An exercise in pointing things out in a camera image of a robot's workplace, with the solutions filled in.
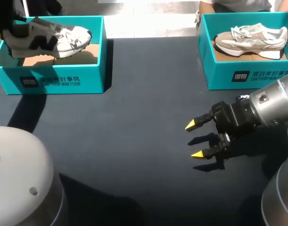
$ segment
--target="sneaker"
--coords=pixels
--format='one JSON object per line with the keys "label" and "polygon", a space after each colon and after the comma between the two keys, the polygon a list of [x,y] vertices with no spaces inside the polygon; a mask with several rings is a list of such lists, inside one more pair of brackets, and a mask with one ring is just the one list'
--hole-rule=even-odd
{"label": "sneaker", "polygon": [[238,57],[247,52],[256,53],[269,59],[280,59],[288,40],[286,27],[269,29],[262,24],[231,28],[214,38],[215,49],[230,56]]}
{"label": "sneaker", "polygon": [[69,57],[89,45],[92,34],[79,26],[54,24],[35,17],[28,24],[16,24],[11,30],[3,30],[3,39],[13,58],[50,55]]}

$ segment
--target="hand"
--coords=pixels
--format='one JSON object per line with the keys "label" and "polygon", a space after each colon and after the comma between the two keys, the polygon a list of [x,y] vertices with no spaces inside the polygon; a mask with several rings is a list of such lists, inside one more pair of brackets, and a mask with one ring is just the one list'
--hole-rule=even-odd
{"label": "hand", "polygon": [[281,2],[278,12],[288,12],[288,0],[283,0]]}
{"label": "hand", "polygon": [[205,3],[203,1],[201,1],[199,3],[199,14],[200,17],[204,14],[204,13],[215,13],[213,4],[209,4],[209,3]]}

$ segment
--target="shoe sole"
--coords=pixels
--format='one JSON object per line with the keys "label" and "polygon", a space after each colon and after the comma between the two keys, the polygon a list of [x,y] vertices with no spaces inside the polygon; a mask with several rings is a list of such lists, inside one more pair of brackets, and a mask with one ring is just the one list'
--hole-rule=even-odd
{"label": "shoe sole", "polygon": [[247,49],[247,50],[232,50],[232,49],[219,46],[216,43],[214,44],[214,49],[220,53],[223,53],[231,57],[239,57],[245,53],[256,53],[259,56],[264,57],[264,58],[279,60],[282,58],[284,54],[284,49],[276,50],[276,51],[262,50],[262,49],[257,49],[257,48]]}
{"label": "shoe sole", "polygon": [[[88,33],[90,34],[91,39],[92,39],[92,33],[90,31],[88,31]],[[15,50],[15,49],[9,48],[8,50],[9,50],[9,54],[14,59],[34,57],[34,56],[40,56],[40,55],[48,55],[48,56],[52,56],[56,59],[60,59],[60,58],[71,57],[72,55],[74,55],[78,52],[81,52],[91,43],[91,39],[89,40],[88,44],[85,45],[83,48],[73,49],[73,50],[66,51],[66,52],[51,52],[51,51],[42,50],[42,49],[24,51],[24,50]]]}

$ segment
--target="black tablecloth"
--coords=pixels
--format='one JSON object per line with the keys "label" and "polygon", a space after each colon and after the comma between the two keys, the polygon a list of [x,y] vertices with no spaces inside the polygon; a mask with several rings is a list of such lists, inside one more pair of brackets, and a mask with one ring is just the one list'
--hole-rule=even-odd
{"label": "black tablecloth", "polygon": [[107,61],[104,94],[6,96],[0,86],[0,125],[46,145],[71,225],[260,225],[263,189],[288,153],[286,127],[235,142],[224,163],[193,159],[208,142],[187,143],[216,130],[210,122],[188,133],[189,121],[251,90],[209,91],[196,37],[109,40]]}

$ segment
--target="white and black sneaker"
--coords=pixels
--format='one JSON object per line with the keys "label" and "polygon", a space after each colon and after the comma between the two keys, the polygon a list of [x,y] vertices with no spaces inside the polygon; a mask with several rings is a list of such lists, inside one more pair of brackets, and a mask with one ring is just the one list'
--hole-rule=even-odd
{"label": "white and black sneaker", "polygon": [[89,45],[92,34],[79,26],[66,26],[35,17],[28,24],[16,24],[3,30],[3,39],[13,58],[50,55],[69,57]]}

